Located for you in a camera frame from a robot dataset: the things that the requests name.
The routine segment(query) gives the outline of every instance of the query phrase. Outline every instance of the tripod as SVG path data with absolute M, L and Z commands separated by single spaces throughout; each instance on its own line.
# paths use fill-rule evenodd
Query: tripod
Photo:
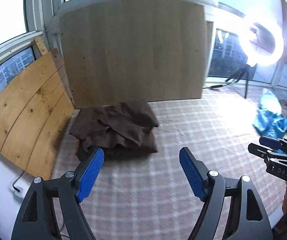
M 229 78 L 227 78 L 225 80 L 225 82 L 228 82 L 231 79 L 234 79 L 234 82 L 237 83 L 242 76 L 246 73 L 246 88 L 245 88 L 245 96 L 244 98 L 247 98 L 247 92 L 248 92 L 248 81 L 249 81 L 249 69 L 251 67 L 246 64 L 244 67 L 241 67 L 240 69 L 238 69 L 234 74 L 232 74 Z

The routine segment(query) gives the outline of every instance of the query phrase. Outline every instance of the wooden board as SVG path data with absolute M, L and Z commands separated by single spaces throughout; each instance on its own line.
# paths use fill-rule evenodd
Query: wooden board
M 39 50 L 40 54 L 42 56 L 45 55 L 48 52 L 48 50 L 47 50 L 47 48 L 45 46 L 45 43 L 43 42 L 42 38 L 41 37 L 37 37 L 37 38 L 34 39 L 34 41 L 35 41 L 35 43 L 36 43 L 36 45 L 38 47 L 38 50 Z
M 60 76 L 61 82 L 63 83 L 63 87 L 68 95 L 68 97 L 70 98 L 70 101 L 72 102 L 72 104 L 74 105 L 74 101 L 73 101 L 73 97 L 70 91 L 70 86 L 69 86 L 69 82 L 68 82 L 68 78 L 67 78 L 67 73 L 66 73 L 66 67 L 65 65 L 63 65 L 59 70 L 58 70 L 58 74 Z
M 0 150 L 22 110 L 61 63 L 58 50 L 53 50 L 33 62 L 0 92 Z
M 53 163 L 74 107 L 64 93 L 51 112 L 31 154 L 27 172 L 50 179 Z
M 60 28 L 76 108 L 201 97 L 207 44 L 202 5 L 108 1 L 64 14 Z
M 64 88 L 54 73 L 23 109 L 7 136 L 1 154 L 25 170 L 38 136 Z

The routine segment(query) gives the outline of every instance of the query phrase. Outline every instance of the blue gripper pad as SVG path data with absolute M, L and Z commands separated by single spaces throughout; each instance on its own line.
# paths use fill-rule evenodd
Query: blue gripper pad
M 93 184 L 97 179 L 99 171 L 103 165 L 104 153 L 101 148 L 98 148 L 95 156 L 89 163 L 88 167 L 85 169 L 80 182 L 79 191 L 77 193 L 77 198 L 79 202 L 82 202 L 85 198 L 89 197 L 92 190 Z
M 267 136 L 261 136 L 259 138 L 259 143 L 261 145 L 267 146 L 267 147 L 274 149 L 274 150 L 281 150 L 282 149 L 282 144 L 280 143 L 280 141 L 278 139 L 270 138 Z
M 193 154 L 187 147 L 184 147 L 179 152 L 179 162 L 181 164 L 182 169 L 188 179 L 191 189 L 196 197 L 200 198 L 202 202 L 205 202 L 207 198 L 207 193 L 205 191 L 205 176 L 204 178 L 200 175 L 196 165 L 203 165 L 203 172 L 205 172 L 206 166 L 203 162 L 197 161 Z

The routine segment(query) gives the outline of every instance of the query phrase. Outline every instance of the silver screw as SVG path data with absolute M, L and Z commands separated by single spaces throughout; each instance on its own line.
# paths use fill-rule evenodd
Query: silver screw
M 245 181 L 245 182 L 249 182 L 250 181 L 250 177 L 247 176 L 247 175 L 243 175 L 242 176 L 242 180 Z
M 209 174 L 212 177 L 217 177 L 218 176 L 218 172 L 217 171 L 209 171 Z
M 73 171 L 68 171 L 68 172 L 66 172 L 66 177 L 67 177 L 67 178 L 72 178 L 73 176 L 74 176 Z
M 41 178 L 40 177 L 36 177 L 34 180 L 33 180 L 34 183 L 39 183 L 41 182 Z

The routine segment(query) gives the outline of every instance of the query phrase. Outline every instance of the plaid tablecloth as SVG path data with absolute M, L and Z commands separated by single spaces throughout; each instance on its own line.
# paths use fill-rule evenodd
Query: plaid tablecloth
M 149 103 L 160 126 L 154 129 L 158 153 L 121 160 L 105 159 L 92 192 L 82 210 L 98 239 L 187 239 L 202 208 L 193 195 L 178 155 L 189 147 L 196 159 L 225 177 L 246 174 L 253 180 L 268 214 L 282 202 L 285 182 L 268 173 L 262 159 L 249 154 L 247 146 L 258 138 L 252 123 L 261 88 L 204 90 L 203 98 Z M 283 99 L 287 94 L 282 92 Z M 62 140 L 52 178 L 74 170 L 78 141 L 69 129 Z M 221 239 L 229 210 L 225 199 L 215 239 Z M 62 223 L 55 201 L 58 223 Z

